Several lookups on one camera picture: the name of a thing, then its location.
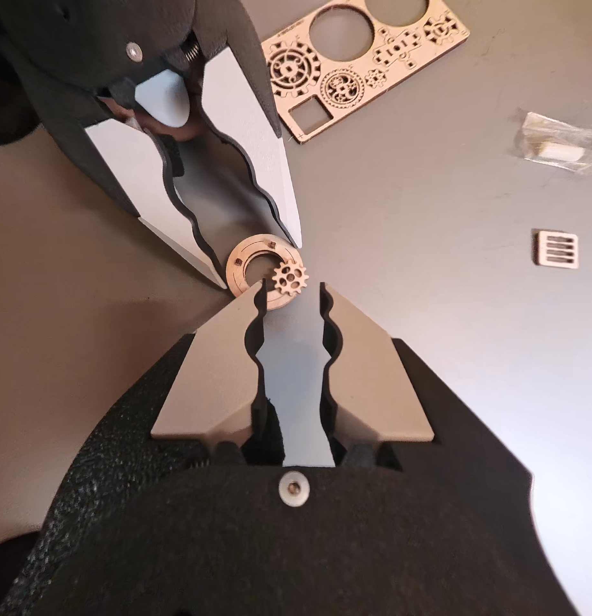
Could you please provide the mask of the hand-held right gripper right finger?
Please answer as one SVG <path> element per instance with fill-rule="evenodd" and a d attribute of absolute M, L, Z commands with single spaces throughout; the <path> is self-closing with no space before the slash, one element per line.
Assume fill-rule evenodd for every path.
<path fill-rule="evenodd" d="M 391 336 L 321 283 L 323 369 L 320 415 L 331 446 L 432 442 L 433 428 Z"/>

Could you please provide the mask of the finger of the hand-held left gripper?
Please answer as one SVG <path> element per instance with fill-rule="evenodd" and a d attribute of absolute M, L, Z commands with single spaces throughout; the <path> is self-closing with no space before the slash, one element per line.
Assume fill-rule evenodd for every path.
<path fill-rule="evenodd" d="M 301 224 L 282 136 L 277 136 L 236 57 L 225 47 L 204 67 L 202 111 L 215 133 L 246 159 L 252 182 L 296 248 Z"/>
<path fill-rule="evenodd" d="M 139 221 L 201 274 L 226 289 L 215 251 L 175 189 L 165 146 L 150 132 L 116 119 L 85 131 L 134 206 Z"/>

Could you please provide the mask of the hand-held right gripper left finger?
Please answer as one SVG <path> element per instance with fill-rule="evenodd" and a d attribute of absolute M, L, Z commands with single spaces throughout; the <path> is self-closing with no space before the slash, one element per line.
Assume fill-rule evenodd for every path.
<path fill-rule="evenodd" d="M 198 328 L 150 432 L 154 439 L 199 440 L 214 450 L 261 436 L 267 402 L 256 354 L 266 308 L 266 284 L 258 281 Z"/>

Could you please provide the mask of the wooden ring base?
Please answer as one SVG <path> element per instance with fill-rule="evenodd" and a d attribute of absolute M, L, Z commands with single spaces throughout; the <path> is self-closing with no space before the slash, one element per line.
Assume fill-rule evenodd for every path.
<path fill-rule="evenodd" d="M 230 253 L 227 261 L 226 280 L 234 297 L 241 296 L 249 289 L 249 284 L 246 281 L 246 270 L 250 263 L 261 256 L 269 255 L 274 255 L 280 259 L 279 265 L 281 262 L 293 259 L 294 261 L 301 262 L 304 266 L 300 253 L 290 242 L 271 234 L 250 236 L 238 243 Z M 269 311 L 283 308 L 298 296 L 280 295 L 274 288 L 272 277 L 270 278 L 270 284 L 271 288 L 267 291 L 267 308 Z"/>

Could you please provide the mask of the small wooden gear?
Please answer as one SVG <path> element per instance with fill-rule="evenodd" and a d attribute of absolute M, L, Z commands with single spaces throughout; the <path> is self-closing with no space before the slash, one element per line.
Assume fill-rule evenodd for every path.
<path fill-rule="evenodd" d="M 301 262 L 289 259 L 274 269 L 274 288 L 282 296 L 295 297 L 307 286 L 309 276 Z"/>

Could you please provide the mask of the wooden parts sheet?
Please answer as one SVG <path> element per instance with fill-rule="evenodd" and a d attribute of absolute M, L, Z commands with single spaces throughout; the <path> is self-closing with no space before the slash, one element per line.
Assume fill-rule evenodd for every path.
<path fill-rule="evenodd" d="M 338 9 L 354 10 L 372 28 L 371 48 L 349 61 L 330 59 L 310 37 L 314 21 Z M 401 26 L 375 18 L 365 1 L 330 1 L 261 46 L 277 112 L 293 137 L 306 143 L 465 42 L 469 34 L 444 1 L 428 1 L 420 19 Z M 329 119 L 305 129 L 292 112 L 311 99 L 318 101 Z"/>

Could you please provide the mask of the person's left forearm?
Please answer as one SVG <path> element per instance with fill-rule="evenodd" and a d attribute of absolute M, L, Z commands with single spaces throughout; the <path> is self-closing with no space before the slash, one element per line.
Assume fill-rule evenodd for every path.
<path fill-rule="evenodd" d="M 0 145 L 24 138 L 39 122 L 17 73 L 0 53 Z"/>

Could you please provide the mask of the grey desk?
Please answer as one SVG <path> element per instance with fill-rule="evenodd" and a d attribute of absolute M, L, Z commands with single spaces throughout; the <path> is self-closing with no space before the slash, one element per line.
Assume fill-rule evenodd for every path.
<path fill-rule="evenodd" d="M 308 287 L 264 319 L 285 465 L 327 466 L 319 284 L 403 339 L 534 476 L 546 554 L 592 615 L 592 175 L 515 156 L 524 112 L 592 125 L 592 1 L 449 1 L 469 39 L 300 145 Z M 579 238 L 534 264 L 532 233 Z M 0 147 L 0 543 L 41 527 L 107 410 L 230 301 L 62 154 Z"/>

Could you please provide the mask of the person's left hand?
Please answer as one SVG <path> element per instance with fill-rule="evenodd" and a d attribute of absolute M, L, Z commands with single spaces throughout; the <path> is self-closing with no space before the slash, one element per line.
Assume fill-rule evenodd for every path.
<path fill-rule="evenodd" d="M 142 129 L 148 130 L 156 135 L 168 135 L 174 138 L 176 142 L 188 142 L 202 135 L 207 130 L 207 125 L 198 112 L 194 110 L 190 110 L 187 121 L 180 127 L 171 127 L 161 123 L 144 110 L 135 112 L 125 109 L 124 111 L 129 117 L 135 118 Z"/>

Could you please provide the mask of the small slotted wooden piece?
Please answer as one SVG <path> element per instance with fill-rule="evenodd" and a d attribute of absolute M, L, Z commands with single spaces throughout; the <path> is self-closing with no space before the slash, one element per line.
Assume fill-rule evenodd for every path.
<path fill-rule="evenodd" d="M 537 229 L 532 233 L 534 264 L 555 269 L 579 268 L 579 238 L 558 230 Z"/>

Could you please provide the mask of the clear plastic bag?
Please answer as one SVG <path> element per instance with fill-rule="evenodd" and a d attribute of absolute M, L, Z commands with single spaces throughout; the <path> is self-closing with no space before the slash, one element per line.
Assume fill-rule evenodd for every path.
<path fill-rule="evenodd" d="M 592 175 L 592 125 L 578 127 L 535 112 L 519 117 L 512 153 L 518 158 Z"/>

